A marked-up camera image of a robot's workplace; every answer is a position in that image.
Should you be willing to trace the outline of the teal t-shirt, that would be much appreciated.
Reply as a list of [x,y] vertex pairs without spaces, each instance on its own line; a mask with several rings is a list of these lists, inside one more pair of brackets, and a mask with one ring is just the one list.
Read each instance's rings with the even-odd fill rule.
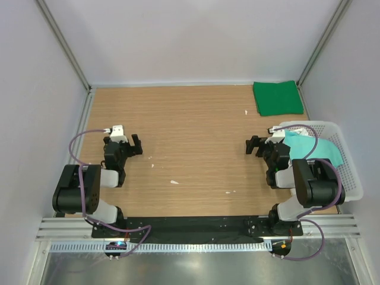
[[[290,147],[289,156],[291,160],[304,159],[314,147],[315,138],[286,130],[283,144]],[[318,138],[316,148],[308,158],[328,159],[335,168],[344,163],[337,146],[333,142],[322,138]]]

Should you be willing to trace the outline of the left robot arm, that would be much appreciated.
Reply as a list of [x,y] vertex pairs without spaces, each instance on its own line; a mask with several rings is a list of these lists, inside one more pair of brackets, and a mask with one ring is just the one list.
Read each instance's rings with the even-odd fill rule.
[[124,136],[104,137],[104,159],[100,164],[65,165],[52,197],[53,209],[61,214],[81,214],[93,230],[110,236],[127,232],[122,210],[103,201],[100,189],[123,186],[127,159],[142,155],[138,135],[132,134],[131,138],[133,145]]

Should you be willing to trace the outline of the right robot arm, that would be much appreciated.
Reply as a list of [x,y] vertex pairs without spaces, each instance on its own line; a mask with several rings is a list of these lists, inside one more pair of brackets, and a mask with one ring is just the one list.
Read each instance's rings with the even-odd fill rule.
[[266,181],[273,189],[295,191],[285,202],[275,204],[266,217],[248,219],[248,233],[261,236],[301,236],[300,218],[321,209],[342,204],[346,198],[337,170],[329,159],[306,160],[290,157],[291,147],[283,142],[271,142],[256,135],[246,140],[246,154],[264,159],[268,170]]

